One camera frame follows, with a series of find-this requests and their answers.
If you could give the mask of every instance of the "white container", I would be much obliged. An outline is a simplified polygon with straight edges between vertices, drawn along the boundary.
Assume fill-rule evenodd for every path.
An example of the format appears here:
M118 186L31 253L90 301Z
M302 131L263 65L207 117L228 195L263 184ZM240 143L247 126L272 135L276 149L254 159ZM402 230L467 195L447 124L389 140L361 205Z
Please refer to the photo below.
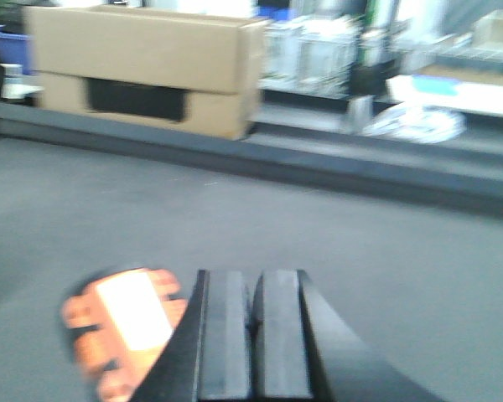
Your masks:
M303 19L270 24L265 33L267 57L262 77L262 88L294 90L298 73L298 38Z
M503 52L503 10L495 10L475 23L473 47Z
M298 91L337 97L356 57L357 29L345 18L308 21L300 36Z

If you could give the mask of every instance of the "orange object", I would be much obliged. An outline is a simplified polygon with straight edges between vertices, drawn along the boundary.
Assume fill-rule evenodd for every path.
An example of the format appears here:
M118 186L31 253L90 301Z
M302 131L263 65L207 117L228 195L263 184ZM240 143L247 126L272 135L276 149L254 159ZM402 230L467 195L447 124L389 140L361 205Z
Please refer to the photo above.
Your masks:
M93 281L65 302L65 325L84 332L76 360L98 381L102 401L126 402L142 383L186 309L186 300L170 297L179 288L169 271L138 268Z

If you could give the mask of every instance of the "blue bin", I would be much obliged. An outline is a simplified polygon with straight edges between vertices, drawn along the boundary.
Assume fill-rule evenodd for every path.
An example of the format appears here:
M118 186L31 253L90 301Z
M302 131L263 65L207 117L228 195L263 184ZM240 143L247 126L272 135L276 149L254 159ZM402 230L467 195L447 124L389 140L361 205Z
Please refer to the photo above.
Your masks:
M8 64L21 64L23 74L31 75L28 45L28 35L0 32L0 61Z

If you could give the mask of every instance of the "gray floor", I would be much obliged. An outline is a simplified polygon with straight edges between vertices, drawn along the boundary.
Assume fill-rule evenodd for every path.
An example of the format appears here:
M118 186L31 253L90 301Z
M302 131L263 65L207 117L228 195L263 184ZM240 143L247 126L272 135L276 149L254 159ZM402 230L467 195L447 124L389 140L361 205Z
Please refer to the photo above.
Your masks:
M56 312L107 265L305 269L401 371L503 402L503 221L0 140L0 402L86 400Z

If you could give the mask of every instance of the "cardboard box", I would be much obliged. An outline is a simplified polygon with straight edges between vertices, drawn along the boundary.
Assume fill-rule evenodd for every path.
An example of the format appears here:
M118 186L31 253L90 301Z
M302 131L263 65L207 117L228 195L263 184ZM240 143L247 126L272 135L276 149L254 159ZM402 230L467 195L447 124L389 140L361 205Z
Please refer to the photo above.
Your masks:
M260 105L266 21L27 8L41 106L237 139Z

